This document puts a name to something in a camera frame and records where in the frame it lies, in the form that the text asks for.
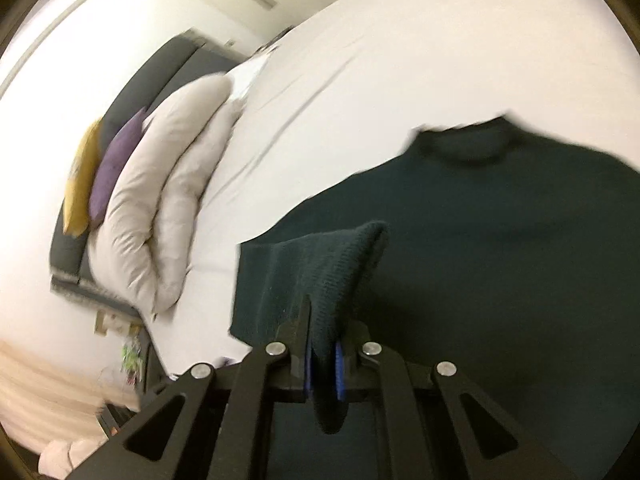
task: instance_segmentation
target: green fabric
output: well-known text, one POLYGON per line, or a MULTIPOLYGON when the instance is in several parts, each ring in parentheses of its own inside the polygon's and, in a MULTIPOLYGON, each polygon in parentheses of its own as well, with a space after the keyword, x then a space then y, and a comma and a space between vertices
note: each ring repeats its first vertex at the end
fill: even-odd
POLYGON ((372 220, 388 247, 353 298, 372 337, 409 361, 455 362, 601 479, 640 420, 640 176, 503 118, 421 132, 242 245, 232 334, 254 344, 247 329, 287 302, 256 317, 273 269, 254 247, 372 220))

